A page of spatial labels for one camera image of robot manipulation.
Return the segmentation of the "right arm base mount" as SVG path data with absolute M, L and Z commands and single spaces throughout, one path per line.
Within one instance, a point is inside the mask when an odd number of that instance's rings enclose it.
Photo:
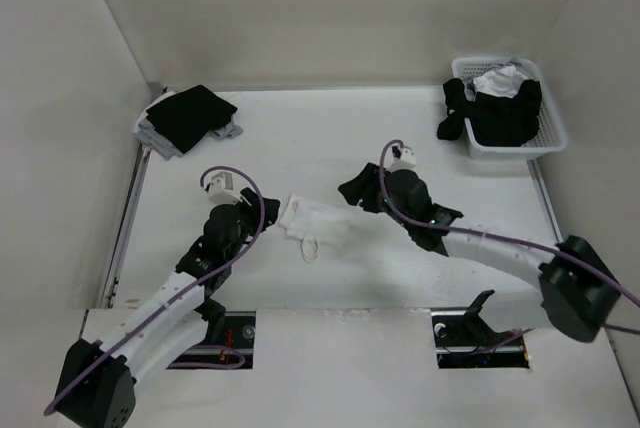
M 529 369 L 524 343 L 528 330 L 495 332 L 481 319 L 494 290 L 481 292 L 466 308 L 437 309 L 431 324 L 440 369 Z

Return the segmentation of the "white tank top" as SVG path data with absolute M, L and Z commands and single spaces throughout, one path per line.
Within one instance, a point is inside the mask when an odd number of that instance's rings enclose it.
M 341 249 L 358 239 L 346 211 L 291 194 L 278 225 L 286 239 L 296 241 L 302 259 L 314 263 L 324 247 Z

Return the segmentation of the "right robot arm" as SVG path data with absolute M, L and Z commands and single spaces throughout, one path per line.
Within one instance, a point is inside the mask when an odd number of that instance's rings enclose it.
M 475 343 L 494 343 L 511 329 L 548 327 L 591 343 L 621 296 L 616 279 L 586 240 L 570 236 L 554 247 L 536 246 L 467 228 L 461 212 L 432 201 L 426 183 L 411 169 L 368 163 L 338 191 L 350 206 L 388 215 L 427 252 L 476 262 L 528 284 L 505 299 L 492 289 L 476 296 L 457 328 Z

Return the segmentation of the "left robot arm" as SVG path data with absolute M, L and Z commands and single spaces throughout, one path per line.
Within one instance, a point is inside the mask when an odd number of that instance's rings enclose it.
M 226 310 L 212 296 L 279 210 L 279 200 L 250 188 L 223 196 L 146 303 L 109 334 L 71 345 L 46 414 L 59 413 L 79 427 L 125 426 L 153 374 L 194 345 L 221 341 Z

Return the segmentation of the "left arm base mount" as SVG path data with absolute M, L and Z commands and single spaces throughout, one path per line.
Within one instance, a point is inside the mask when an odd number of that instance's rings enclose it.
M 169 369 L 252 369 L 257 313 L 227 311 L 214 300 L 206 301 L 196 311 L 208 323 L 206 335 L 171 363 Z

